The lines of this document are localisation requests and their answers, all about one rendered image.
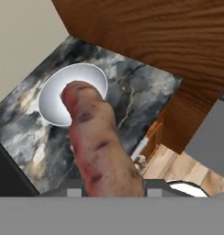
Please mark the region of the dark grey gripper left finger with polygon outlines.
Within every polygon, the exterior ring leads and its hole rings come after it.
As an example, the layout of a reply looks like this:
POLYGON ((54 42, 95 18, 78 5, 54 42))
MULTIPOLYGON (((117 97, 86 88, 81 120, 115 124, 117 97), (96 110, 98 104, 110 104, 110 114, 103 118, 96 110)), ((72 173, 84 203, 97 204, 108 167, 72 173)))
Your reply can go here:
POLYGON ((59 187, 41 194, 42 197, 84 197, 86 196, 84 181, 82 179, 72 179, 59 187))

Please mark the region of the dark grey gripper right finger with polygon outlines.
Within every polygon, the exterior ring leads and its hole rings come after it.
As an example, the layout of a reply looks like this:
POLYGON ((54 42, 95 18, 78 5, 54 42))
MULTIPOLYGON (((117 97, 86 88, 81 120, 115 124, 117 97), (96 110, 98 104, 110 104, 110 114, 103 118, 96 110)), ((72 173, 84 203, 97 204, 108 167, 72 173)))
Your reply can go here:
POLYGON ((190 195, 172 189, 163 179, 144 179, 144 195, 146 197, 190 197, 190 195))

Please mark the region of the brown potato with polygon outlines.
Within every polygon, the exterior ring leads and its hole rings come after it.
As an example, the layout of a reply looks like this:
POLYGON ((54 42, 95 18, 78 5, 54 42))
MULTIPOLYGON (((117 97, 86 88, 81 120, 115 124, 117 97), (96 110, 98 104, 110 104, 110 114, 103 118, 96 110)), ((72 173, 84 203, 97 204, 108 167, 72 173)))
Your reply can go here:
POLYGON ((142 177, 122 147, 112 106, 90 84, 71 82, 62 102, 73 122, 70 139, 89 196, 143 196, 142 177))

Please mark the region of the white bowl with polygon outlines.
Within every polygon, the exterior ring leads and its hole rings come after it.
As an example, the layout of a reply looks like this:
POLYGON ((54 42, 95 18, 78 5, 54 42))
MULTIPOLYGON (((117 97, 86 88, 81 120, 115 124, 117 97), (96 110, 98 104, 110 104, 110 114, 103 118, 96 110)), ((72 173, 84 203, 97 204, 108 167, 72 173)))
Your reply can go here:
POLYGON ((48 79, 39 92, 39 114, 52 126, 68 128, 72 123, 61 98, 64 87, 71 82, 86 82, 106 98, 107 78, 98 66, 80 62, 61 68, 48 79))

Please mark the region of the white round object black rim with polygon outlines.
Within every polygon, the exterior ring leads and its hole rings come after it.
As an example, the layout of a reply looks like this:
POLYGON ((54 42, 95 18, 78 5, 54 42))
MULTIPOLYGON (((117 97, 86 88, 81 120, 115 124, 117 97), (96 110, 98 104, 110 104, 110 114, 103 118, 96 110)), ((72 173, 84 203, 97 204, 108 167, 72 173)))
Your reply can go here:
POLYGON ((175 189, 182 193, 186 193, 193 197, 208 197, 208 193, 204 189, 192 182, 183 180, 173 180, 168 181, 167 184, 172 189, 175 189))

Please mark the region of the light wooden cabinet door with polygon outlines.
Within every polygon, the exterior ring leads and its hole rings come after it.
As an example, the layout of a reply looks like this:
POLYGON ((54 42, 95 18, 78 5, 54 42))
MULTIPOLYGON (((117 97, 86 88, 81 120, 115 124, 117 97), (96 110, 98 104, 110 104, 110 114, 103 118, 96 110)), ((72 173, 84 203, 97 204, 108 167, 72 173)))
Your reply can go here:
POLYGON ((162 141, 163 119, 156 120, 147 131, 145 137, 149 138, 146 147, 141 151, 139 157, 133 161, 135 168, 140 174, 144 174, 151 158, 159 149, 162 141))

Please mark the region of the black appliance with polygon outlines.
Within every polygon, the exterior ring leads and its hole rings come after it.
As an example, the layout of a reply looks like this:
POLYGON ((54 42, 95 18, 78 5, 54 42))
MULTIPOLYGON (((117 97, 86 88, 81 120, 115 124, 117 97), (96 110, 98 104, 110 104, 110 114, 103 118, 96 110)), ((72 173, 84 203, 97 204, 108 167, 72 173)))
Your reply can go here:
POLYGON ((0 143, 0 196, 38 196, 39 192, 0 143))

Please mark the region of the grey fridge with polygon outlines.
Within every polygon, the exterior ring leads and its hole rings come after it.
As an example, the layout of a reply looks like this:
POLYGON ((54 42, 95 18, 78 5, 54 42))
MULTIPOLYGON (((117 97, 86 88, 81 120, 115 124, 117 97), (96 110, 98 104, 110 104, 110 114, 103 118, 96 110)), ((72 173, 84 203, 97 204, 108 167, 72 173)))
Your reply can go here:
POLYGON ((224 177, 224 90, 187 144, 185 152, 224 177))

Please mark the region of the wooden cabinet side panel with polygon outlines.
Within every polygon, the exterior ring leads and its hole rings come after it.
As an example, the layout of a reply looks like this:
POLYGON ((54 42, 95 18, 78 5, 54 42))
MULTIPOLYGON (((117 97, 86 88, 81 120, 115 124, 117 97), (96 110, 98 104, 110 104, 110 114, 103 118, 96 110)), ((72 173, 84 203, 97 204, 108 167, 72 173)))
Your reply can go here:
POLYGON ((182 152, 224 89, 224 0, 51 0, 70 35, 183 78, 162 142, 182 152))

